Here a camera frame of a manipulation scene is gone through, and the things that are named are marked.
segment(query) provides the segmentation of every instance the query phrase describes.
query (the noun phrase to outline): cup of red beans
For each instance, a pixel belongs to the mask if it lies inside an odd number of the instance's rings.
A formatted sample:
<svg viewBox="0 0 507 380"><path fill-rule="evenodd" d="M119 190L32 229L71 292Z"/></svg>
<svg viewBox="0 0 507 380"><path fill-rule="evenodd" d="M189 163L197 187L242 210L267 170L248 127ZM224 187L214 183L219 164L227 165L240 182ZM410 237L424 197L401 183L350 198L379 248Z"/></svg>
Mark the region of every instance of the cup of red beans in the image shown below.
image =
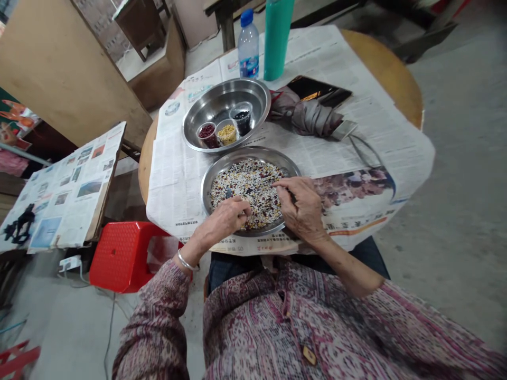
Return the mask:
<svg viewBox="0 0 507 380"><path fill-rule="evenodd" d="M215 134L216 129L217 126L215 123L208 121L201 125L197 130L197 137L199 140L202 141L210 149L220 147L217 135Z"/></svg>

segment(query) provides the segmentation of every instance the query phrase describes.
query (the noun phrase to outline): green bottle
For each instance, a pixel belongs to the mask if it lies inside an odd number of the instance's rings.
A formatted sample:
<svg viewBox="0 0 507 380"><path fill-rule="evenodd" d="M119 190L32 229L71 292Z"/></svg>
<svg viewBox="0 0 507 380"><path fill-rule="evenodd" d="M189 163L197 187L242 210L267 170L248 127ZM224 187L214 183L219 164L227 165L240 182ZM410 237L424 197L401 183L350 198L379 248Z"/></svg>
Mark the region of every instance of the green bottle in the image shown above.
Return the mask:
<svg viewBox="0 0 507 380"><path fill-rule="evenodd" d="M267 0L264 41L264 80L274 81L284 73L294 0Z"/></svg>

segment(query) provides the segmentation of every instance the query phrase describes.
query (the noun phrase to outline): blue bottle cap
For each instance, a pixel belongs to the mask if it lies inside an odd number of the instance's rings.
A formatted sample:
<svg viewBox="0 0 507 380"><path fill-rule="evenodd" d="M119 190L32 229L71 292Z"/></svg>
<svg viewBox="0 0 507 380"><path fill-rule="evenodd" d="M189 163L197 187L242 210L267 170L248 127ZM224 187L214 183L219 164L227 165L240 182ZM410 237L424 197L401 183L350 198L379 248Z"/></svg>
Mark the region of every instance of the blue bottle cap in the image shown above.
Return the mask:
<svg viewBox="0 0 507 380"><path fill-rule="evenodd" d="M254 10L248 9L241 13L241 27L248 26L254 20Z"/></svg>

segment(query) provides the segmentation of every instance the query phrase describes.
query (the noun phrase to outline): concrete floor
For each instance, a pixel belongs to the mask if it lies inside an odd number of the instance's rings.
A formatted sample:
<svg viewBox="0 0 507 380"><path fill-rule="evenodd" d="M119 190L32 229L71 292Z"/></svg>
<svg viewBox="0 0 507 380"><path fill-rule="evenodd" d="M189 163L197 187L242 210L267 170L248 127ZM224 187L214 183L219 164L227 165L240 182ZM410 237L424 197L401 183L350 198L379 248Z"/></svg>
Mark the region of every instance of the concrete floor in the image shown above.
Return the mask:
<svg viewBox="0 0 507 380"><path fill-rule="evenodd" d="M501 1L472 2L450 37L409 66L424 96L424 131L437 158L429 181L375 237L396 283L503 351L507 350L507 207L502 190L507 187L502 174L507 162L506 16ZM188 54L187 73L220 53L218 36ZM142 217L136 165L122 160L120 167L125 174L106 214ZM479 173L477 180L470 179L473 173ZM28 322L21 330L0 336L2 346L22 339L42 346L33 379L104 378L112 301L94 288L72 289L56 278L60 255L40 254L30 263L10 316L12 322L27 316ZM204 373L202 289L209 259L203 259L182 318L191 379ZM118 300L128 314L137 304L136 294ZM109 371L125 324L116 309Z"/></svg>

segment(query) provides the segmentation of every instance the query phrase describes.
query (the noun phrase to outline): power strip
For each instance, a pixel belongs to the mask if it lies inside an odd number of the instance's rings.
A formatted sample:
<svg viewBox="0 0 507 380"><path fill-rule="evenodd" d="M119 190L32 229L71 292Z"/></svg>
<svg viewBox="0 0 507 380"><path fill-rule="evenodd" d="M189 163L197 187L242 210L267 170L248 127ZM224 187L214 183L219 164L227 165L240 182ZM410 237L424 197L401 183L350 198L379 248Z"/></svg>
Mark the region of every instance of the power strip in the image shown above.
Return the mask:
<svg viewBox="0 0 507 380"><path fill-rule="evenodd" d="M82 265L81 263L81 255L75 255L63 260L60 260L60 268L58 270L59 273L79 268Z"/></svg>

